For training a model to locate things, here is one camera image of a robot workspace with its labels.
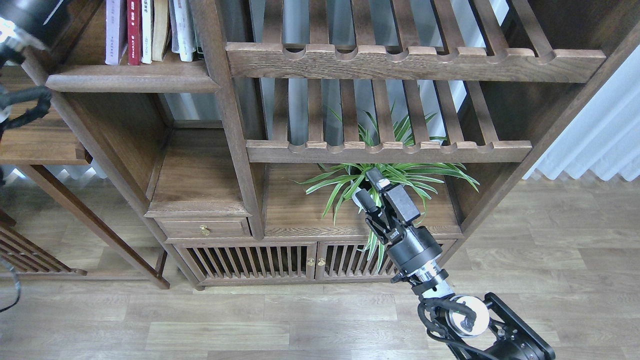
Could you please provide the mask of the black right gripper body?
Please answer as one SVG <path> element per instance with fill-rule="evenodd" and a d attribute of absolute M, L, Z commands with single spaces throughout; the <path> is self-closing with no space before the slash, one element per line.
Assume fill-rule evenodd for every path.
<path fill-rule="evenodd" d="M 378 249 L 387 255 L 402 277 L 423 276 L 435 268 L 441 245 L 425 227 L 415 227 L 392 210 L 367 210 L 366 223 L 377 238 Z"/>

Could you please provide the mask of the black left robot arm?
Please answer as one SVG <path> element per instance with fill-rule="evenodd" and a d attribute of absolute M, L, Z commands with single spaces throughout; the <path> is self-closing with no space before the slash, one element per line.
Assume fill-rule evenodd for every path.
<path fill-rule="evenodd" d="M 51 50 L 59 34 L 68 25 L 68 0 L 2 0 L 0 2 L 0 66 L 7 63 L 21 65 L 28 48 Z M 46 86 L 8 92 L 1 87 L 0 133 L 29 125 L 45 117 L 51 108 L 51 91 Z M 15 104 L 36 101 L 35 107 L 11 119 Z"/>

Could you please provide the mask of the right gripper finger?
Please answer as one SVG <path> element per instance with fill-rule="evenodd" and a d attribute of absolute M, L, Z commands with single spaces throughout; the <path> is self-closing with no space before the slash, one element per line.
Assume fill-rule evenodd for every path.
<path fill-rule="evenodd" d="M 377 191 L 387 210 L 403 224 L 410 224 L 420 217 L 420 211 L 400 184 L 391 184 L 378 168 L 371 168 L 365 173 L 373 189 Z"/>
<path fill-rule="evenodd" d="M 384 203 L 376 205 L 374 199 L 365 189 L 359 192 L 358 196 L 365 211 L 366 219 L 373 223 L 384 223 L 384 213 L 386 210 Z"/>

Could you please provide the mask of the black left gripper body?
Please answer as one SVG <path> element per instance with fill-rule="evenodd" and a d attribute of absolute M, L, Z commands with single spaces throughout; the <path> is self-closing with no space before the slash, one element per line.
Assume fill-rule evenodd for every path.
<path fill-rule="evenodd" d="M 65 30 L 70 16 L 69 0 L 2 0 L 1 23 L 26 46 L 50 50 Z"/>

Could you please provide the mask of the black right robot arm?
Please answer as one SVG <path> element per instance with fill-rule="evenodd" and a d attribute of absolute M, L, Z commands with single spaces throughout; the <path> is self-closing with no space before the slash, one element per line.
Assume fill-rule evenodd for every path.
<path fill-rule="evenodd" d="M 455 294 L 437 264 L 441 246 L 427 228 L 413 224 L 420 213 L 407 192 L 377 168 L 366 177 L 382 202 L 375 205 L 363 189 L 356 194 L 366 223 L 398 270 L 392 281 L 409 283 L 418 296 L 417 313 L 430 338 L 446 344 L 458 360 L 555 359 L 553 348 L 493 292 L 483 299 Z"/>

